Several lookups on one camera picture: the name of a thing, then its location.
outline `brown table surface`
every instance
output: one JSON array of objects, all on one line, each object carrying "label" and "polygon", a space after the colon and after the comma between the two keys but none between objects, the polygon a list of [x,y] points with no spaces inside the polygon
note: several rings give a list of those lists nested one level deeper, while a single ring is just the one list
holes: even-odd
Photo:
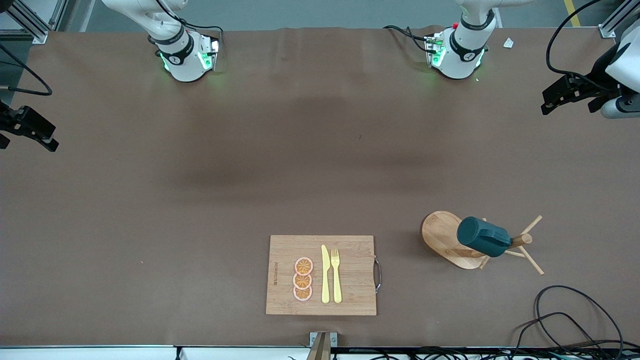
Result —
[{"label": "brown table surface", "polygon": [[[498,29],[453,81],[387,30],[226,33],[221,72],[185,84],[141,33],[52,33],[29,64],[54,95],[13,107],[45,115],[60,148],[12,137],[0,152],[0,343],[295,345],[327,330],[349,346],[505,346],[557,283],[638,340],[640,122],[586,102],[542,116],[551,34]],[[554,63],[587,72],[611,45],[567,29]],[[511,256],[452,266],[420,236],[436,210],[512,233],[543,215],[528,249],[547,274]],[[378,316],[265,315],[272,234],[374,235]],[[567,295],[542,311],[615,338]],[[549,326],[581,340],[565,323]],[[551,345],[537,330],[524,344]]]}]

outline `dark green mug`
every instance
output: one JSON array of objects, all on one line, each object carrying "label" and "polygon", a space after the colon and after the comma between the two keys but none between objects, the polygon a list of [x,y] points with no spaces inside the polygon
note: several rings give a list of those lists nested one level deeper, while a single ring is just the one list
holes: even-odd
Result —
[{"label": "dark green mug", "polygon": [[458,241],[471,249],[496,258],[511,246],[507,231],[476,217],[462,220],[458,226]]}]

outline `wooden block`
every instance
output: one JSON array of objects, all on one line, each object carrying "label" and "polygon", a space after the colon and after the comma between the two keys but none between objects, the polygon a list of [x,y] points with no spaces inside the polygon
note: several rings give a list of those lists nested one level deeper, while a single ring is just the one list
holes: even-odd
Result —
[{"label": "wooden block", "polygon": [[[321,245],[340,251],[342,302],[333,301],[333,269],[328,272],[331,301],[323,304]],[[313,294],[293,297],[294,264],[301,257],[314,263]],[[272,235],[269,247],[266,313],[271,315],[376,315],[373,236]]]}]

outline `fake orange slice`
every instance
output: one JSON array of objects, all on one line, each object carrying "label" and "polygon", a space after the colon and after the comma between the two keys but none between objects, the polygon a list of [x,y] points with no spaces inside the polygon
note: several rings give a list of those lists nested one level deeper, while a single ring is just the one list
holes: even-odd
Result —
[{"label": "fake orange slice", "polygon": [[293,288],[293,297],[300,301],[307,301],[308,299],[311,299],[311,294],[313,294],[311,287],[304,290]]},{"label": "fake orange slice", "polygon": [[296,274],[298,275],[309,275],[311,274],[311,270],[314,269],[314,263],[309,258],[299,258],[296,260],[294,269],[296,269]]},{"label": "fake orange slice", "polygon": [[300,274],[294,274],[293,275],[293,286],[296,287],[296,289],[299,290],[306,290],[309,289],[309,287],[311,286],[311,275],[300,275]]}]

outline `wooden peg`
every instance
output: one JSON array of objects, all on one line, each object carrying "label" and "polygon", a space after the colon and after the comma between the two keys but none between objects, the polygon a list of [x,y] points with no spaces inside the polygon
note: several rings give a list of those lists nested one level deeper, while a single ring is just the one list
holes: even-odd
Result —
[{"label": "wooden peg", "polygon": [[538,272],[538,274],[540,275],[545,275],[545,272],[542,271],[542,269],[540,268],[540,266],[538,266],[538,264],[536,263],[535,260],[533,260],[533,258],[531,257],[531,255],[529,255],[529,253],[524,249],[523,246],[519,246],[518,250],[520,250],[520,252],[522,253],[522,255],[524,255],[525,258],[527,258],[527,260],[529,260],[529,262],[531,263],[531,265],[536,269],[536,271]]},{"label": "wooden peg", "polygon": [[529,231],[531,231],[531,229],[533,229],[533,227],[534,227],[534,226],[536,226],[536,224],[537,224],[538,222],[540,222],[540,220],[542,220],[542,215],[538,215],[538,217],[537,217],[535,220],[533,220],[533,221],[531,222],[531,224],[529,224],[529,226],[527,226],[527,227],[526,227],[526,228],[525,228],[525,229],[520,233],[520,235],[522,235],[522,234],[527,234]]},{"label": "wooden peg", "polygon": [[484,266],[489,262],[489,259],[491,259],[491,257],[487,256],[484,260],[482,260],[482,263],[480,263],[480,269],[484,268]]},{"label": "wooden peg", "polygon": [[515,238],[513,238],[511,240],[513,242],[511,243],[511,246],[509,247],[509,249],[513,249],[514,247],[519,247],[519,246],[530,244],[531,242],[533,242],[533,237],[531,235],[525,233],[525,234],[520,234],[520,235],[516,236]]},{"label": "wooden peg", "polygon": [[505,251],[504,253],[505,253],[505,254],[507,254],[507,255],[516,256],[516,257],[518,257],[518,258],[526,258],[526,256],[522,255],[522,254],[521,254],[521,253],[519,253],[519,252],[515,252],[515,251],[509,251],[509,250],[507,250],[507,251]]}]

